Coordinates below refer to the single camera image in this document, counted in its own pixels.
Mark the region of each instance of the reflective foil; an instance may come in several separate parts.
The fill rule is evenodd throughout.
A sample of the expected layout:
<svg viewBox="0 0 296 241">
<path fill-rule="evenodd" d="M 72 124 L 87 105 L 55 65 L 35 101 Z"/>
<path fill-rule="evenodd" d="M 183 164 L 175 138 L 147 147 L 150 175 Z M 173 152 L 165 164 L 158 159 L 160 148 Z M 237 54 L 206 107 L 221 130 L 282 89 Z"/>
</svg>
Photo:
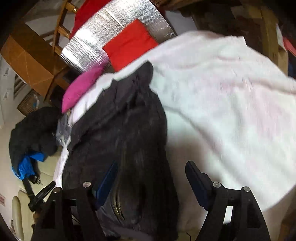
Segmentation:
<svg viewBox="0 0 296 241">
<path fill-rule="evenodd" d="M 113 0 L 76 32 L 63 48 L 61 57 L 80 72 L 108 61 L 102 47 L 135 19 L 145 25 L 158 43 L 175 36 L 170 25 L 149 0 Z"/>
</svg>

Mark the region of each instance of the beige cushion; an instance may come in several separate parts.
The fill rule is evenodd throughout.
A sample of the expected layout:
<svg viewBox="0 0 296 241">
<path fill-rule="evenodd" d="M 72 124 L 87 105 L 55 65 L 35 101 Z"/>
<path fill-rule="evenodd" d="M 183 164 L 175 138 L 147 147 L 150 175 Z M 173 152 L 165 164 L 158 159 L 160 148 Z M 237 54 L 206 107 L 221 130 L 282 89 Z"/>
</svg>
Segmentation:
<svg viewBox="0 0 296 241">
<path fill-rule="evenodd" d="M 54 175 L 54 170 L 57 165 L 57 161 L 61 155 L 62 147 L 58 149 L 58 151 L 53 155 L 46 158 L 44 162 L 38 162 L 38 168 L 40 172 L 43 172 L 49 176 Z"/>
<path fill-rule="evenodd" d="M 20 240 L 24 240 L 24 232 L 22 228 L 22 210 L 20 200 L 17 196 L 14 196 L 12 199 L 12 220 L 15 235 Z"/>
</svg>

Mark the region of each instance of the white blanket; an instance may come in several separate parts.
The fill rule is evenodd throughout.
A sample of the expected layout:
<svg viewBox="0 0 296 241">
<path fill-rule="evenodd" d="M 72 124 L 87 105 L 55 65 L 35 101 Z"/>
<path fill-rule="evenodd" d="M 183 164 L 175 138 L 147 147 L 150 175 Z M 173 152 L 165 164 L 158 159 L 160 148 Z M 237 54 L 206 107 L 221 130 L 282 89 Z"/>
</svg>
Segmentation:
<svg viewBox="0 0 296 241">
<path fill-rule="evenodd" d="M 249 186 L 276 240 L 296 184 L 295 80 L 247 47 L 243 37 L 187 32 L 101 76 L 73 108 L 69 124 L 112 79 L 128 76 L 147 60 L 154 66 L 150 88 L 168 120 L 167 158 L 180 202 L 179 229 L 200 228 L 206 216 L 185 176 L 186 162 L 194 160 L 226 188 Z M 67 155 L 64 148 L 54 174 L 57 186 Z"/>
</svg>

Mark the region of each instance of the black jacket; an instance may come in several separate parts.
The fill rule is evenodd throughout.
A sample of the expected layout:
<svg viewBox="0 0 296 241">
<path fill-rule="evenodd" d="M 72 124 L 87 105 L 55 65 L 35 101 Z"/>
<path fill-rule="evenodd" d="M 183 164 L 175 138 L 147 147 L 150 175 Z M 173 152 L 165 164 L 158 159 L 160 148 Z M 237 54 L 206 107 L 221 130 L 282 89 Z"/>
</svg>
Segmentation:
<svg viewBox="0 0 296 241">
<path fill-rule="evenodd" d="M 13 169 L 18 173 L 18 165 L 31 151 L 51 156 L 57 151 L 53 133 L 61 116 L 59 109 L 43 107 L 28 114 L 11 131 L 9 155 Z"/>
<path fill-rule="evenodd" d="M 95 183 L 116 161 L 119 172 L 98 213 L 105 233 L 123 234 L 119 227 L 175 240 L 178 198 L 165 153 L 166 116 L 149 88 L 152 75 L 146 62 L 127 78 L 113 80 L 73 126 L 62 185 Z"/>
</svg>

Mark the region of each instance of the red cushion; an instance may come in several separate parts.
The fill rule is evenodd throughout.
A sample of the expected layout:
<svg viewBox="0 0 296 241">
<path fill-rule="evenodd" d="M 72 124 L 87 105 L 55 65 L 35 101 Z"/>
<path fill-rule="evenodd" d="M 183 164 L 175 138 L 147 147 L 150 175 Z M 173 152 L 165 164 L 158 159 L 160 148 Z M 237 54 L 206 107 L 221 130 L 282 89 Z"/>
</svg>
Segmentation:
<svg viewBox="0 0 296 241">
<path fill-rule="evenodd" d="M 70 38 L 80 29 L 80 27 L 90 19 L 97 11 L 109 3 L 111 0 L 86 0 L 75 16 L 75 23 Z"/>
<path fill-rule="evenodd" d="M 157 45 L 145 26 L 136 19 L 109 41 L 103 50 L 107 53 L 114 70 L 119 71 Z"/>
</svg>

